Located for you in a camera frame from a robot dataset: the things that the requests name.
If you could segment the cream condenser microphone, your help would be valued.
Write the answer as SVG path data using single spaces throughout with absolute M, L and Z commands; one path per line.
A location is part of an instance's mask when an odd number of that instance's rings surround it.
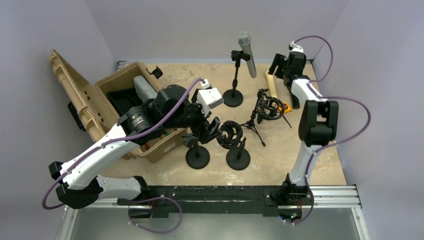
M 264 72 L 264 75 L 265 75 L 265 78 L 266 78 L 267 83 L 268 83 L 268 89 L 269 89 L 270 96 L 277 99 L 278 93 L 277 93 L 277 88 L 276 88 L 274 76 L 269 74 L 268 70 L 266 70 Z

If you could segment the black round-base mic stand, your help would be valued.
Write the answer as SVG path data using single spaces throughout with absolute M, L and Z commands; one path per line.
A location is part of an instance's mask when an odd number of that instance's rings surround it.
M 195 170 L 205 168 L 210 162 L 210 153 L 199 145 L 199 138 L 192 133 L 183 133 L 181 137 L 183 145 L 188 148 L 185 154 L 187 165 Z

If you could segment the black mesh-head microphone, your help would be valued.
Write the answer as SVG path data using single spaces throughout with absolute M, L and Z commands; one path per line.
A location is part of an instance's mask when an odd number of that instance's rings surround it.
M 289 92 L 291 97 L 292 108 L 295 110 L 299 109 L 300 108 L 299 99 L 293 94 L 291 87 L 289 88 Z

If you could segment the black shock-mount round stand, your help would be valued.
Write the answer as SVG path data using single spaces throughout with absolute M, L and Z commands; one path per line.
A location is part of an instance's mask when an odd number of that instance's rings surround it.
M 246 169 L 250 162 L 251 156 L 245 149 L 247 138 L 244 136 L 243 129 L 240 124 L 235 121 L 227 120 L 219 128 L 221 135 L 217 137 L 218 144 L 227 149 L 226 163 L 236 171 Z

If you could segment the black tripod shock-mount stand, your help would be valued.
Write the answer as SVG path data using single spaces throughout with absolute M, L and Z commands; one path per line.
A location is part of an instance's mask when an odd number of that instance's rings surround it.
M 263 141 L 258 130 L 256 129 L 255 121 L 260 124 L 263 120 L 275 121 L 280 118 L 283 118 L 285 122 L 289 125 L 289 127 L 292 128 L 292 125 L 285 117 L 285 113 L 281 113 L 279 111 L 279 107 L 283 104 L 283 102 L 278 98 L 274 98 L 270 95 L 267 95 L 268 91 L 269 89 L 267 88 L 260 88 L 258 90 L 256 95 L 257 100 L 254 109 L 250 115 L 250 119 L 240 125 L 242 128 L 252 130 L 259 137 L 263 147 L 266 146 L 266 143 Z

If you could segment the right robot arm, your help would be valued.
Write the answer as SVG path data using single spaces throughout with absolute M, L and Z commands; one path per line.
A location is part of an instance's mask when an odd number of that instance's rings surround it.
M 339 104 L 323 97 L 313 86 L 310 78 L 303 75 L 306 55 L 292 49 L 288 55 L 275 54 L 269 74 L 282 79 L 290 92 L 292 105 L 303 110 L 298 127 L 300 149 L 290 172 L 276 192 L 268 193 L 267 199 L 279 204 L 298 203 L 310 193 L 309 180 L 319 150 L 333 141 L 337 133 Z

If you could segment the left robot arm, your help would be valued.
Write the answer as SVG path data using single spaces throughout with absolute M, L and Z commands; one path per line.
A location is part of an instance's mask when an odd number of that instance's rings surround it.
M 98 142 L 67 162 L 52 162 L 51 177 L 61 205 L 85 208 L 100 199 L 125 199 L 146 203 L 149 191 L 143 178 L 101 176 L 101 172 L 123 155 L 159 138 L 165 129 L 189 128 L 192 138 L 206 144 L 220 135 L 220 120 L 208 121 L 211 110 L 223 103 L 215 87 L 203 83 L 189 97 L 189 89 L 172 84 L 155 98 L 132 107 Z

